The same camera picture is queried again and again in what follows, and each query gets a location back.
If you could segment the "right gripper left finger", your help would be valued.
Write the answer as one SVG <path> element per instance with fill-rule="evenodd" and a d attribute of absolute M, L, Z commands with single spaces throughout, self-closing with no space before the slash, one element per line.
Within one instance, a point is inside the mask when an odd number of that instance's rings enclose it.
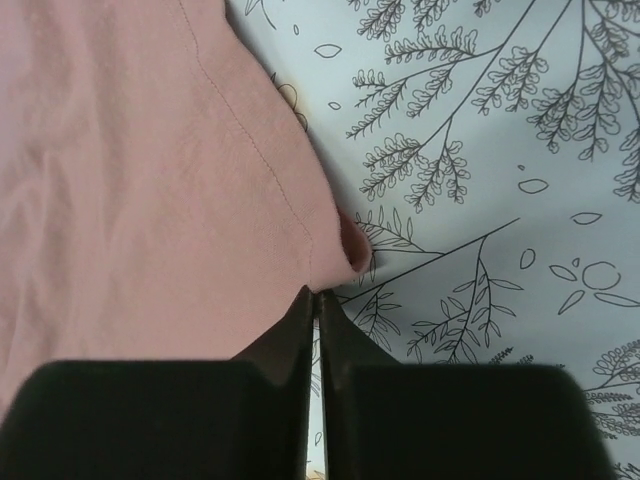
<path fill-rule="evenodd" d="M 301 479 L 313 303 L 234 358 L 54 361 L 1 425 L 5 479 Z"/>

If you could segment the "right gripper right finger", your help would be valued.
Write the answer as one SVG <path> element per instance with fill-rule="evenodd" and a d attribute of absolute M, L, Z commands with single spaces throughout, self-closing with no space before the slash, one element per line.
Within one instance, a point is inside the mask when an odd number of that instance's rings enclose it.
<path fill-rule="evenodd" d="M 573 378 L 547 365 L 404 364 L 319 297 L 331 479 L 611 479 Z"/>

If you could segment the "pink t shirt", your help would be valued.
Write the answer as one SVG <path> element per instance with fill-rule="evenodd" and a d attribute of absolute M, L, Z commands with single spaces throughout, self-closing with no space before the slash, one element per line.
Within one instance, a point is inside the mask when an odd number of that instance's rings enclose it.
<path fill-rule="evenodd" d="M 223 359 L 370 262 L 222 1 L 1 5 L 1 405 L 61 359 Z"/>

